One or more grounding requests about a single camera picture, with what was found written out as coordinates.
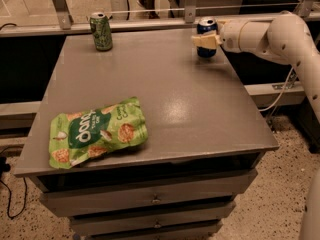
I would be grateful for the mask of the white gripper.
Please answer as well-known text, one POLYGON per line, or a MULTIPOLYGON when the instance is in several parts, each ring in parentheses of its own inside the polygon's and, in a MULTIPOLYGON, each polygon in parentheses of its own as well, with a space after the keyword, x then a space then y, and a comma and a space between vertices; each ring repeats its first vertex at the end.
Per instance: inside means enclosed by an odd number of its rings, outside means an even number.
POLYGON ((240 36, 246 20, 217 20, 218 33, 216 30, 203 34, 193 35, 192 42, 197 47, 217 49, 221 44, 227 52, 240 53, 240 36))

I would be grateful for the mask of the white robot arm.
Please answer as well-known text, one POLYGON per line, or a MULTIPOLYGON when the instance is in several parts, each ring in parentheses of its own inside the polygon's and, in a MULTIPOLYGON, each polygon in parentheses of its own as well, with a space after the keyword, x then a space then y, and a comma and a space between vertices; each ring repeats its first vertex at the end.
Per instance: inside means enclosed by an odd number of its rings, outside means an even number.
MULTIPOLYGON (((320 117, 320 53, 305 21, 292 13, 282 13, 271 21, 220 19, 214 31, 197 34, 193 43, 202 48, 222 47, 233 53, 249 52, 259 58, 289 65, 297 73, 304 93, 315 113, 320 117)), ((284 217, 263 208, 252 214, 251 222, 239 221, 238 216, 227 220, 232 240, 289 240, 283 234, 263 232, 284 217)), ((320 167, 314 170, 306 189, 306 200, 297 240, 320 240, 320 167)))

